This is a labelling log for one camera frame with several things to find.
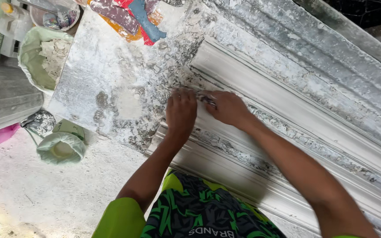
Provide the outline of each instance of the molding groove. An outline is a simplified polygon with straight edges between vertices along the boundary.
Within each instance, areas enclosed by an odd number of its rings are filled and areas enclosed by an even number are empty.
[[[381,141],[381,63],[292,0],[206,5],[242,29],[223,33],[225,27],[217,26],[210,35],[222,45]],[[246,35],[252,38],[242,40]]]
[[[381,144],[320,110],[315,103],[260,71],[261,66],[255,68],[239,61],[228,49],[204,41],[191,67],[211,83],[240,93],[249,104],[261,107],[286,124],[302,128],[326,146],[339,149],[381,176]]]

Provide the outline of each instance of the plaster residue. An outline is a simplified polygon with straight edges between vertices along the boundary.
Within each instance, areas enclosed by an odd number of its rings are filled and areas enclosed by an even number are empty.
[[[207,5],[232,22],[214,26],[221,44],[243,52],[381,143],[381,64],[374,58],[291,0],[248,0],[234,8],[222,0]]]
[[[123,120],[137,120],[142,115],[140,105],[140,93],[136,89],[123,89],[119,92],[116,106],[119,110],[119,118]]]
[[[274,176],[278,180],[287,183],[286,178],[282,175],[279,169],[275,165],[272,165],[266,161],[267,155],[265,154],[250,154],[248,152],[240,151],[236,149],[230,143],[230,141],[224,138],[220,138],[218,135],[201,128],[194,129],[192,136],[198,139],[194,142],[204,148],[209,150],[215,148],[222,153],[234,157],[241,163],[244,163],[245,165],[255,169],[257,174],[263,177],[268,178],[270,176]]]
[[[242,3],[242,0],[229,0],[229,7],[234,7]]]

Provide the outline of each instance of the person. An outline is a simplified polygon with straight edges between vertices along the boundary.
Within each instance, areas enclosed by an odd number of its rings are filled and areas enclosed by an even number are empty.
[[[287,180],[313,208],[325,238],[378,238],[352,197],[313,158],[262,124],[237,95],[205,91],[216,106],[207,111],[218,121],[249,134]],[[188,140],[196,119],[193,90],[174,90],[168,99],[164,140],[109,203],[94,238],[281,238],[284,234],[257,208],[235,198],[227,188],[169,170],[148,219],[144,213],[155,198],[173,157]]]

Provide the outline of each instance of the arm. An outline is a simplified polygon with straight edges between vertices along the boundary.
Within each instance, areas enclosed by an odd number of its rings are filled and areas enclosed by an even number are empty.
[[[357,235],[378,238],[341,184],[309,155],[264,126],[235,94],[205,92],[217,105],[206,105],[214,118],[233,125],[252,136],[269,155],[288,181],[312,206],[322,236]]]
[[[174,90],[167,101],[167,134],[153,154],[123,186],[116,199],[135,199],[145,213],[161,185],[170,162],[193,130],[196,119],[196,97],[193,90]]]

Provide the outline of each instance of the green shirt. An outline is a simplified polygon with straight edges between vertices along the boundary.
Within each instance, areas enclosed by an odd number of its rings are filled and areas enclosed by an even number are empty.
[[[175,170],[167,173],[146,221],[134,199],[116,199],[92,237],[285,238],[257,208],[233,197],[224,186]]]

